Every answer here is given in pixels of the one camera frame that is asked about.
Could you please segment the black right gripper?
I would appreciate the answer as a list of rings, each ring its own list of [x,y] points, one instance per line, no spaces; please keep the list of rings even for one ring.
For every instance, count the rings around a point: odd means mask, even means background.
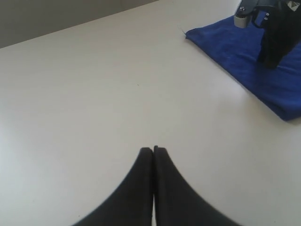
[[[266,13],[260,26],[261,39],[259,63],[275,69],[282,57],[301,41],[301,2],[299,0],[260,0],[258,9]]]

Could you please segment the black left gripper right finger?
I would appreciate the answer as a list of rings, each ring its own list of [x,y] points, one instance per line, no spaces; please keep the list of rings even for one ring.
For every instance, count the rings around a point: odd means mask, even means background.
[[[194,191],[163,147],[154,147],[153,171],[158,226],[237,225]]]

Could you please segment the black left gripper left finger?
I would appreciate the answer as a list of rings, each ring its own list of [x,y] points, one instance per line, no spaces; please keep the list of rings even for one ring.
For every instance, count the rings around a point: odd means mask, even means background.
[[[76,226],[151,226],[153,151],[144,147],[116,190]]]

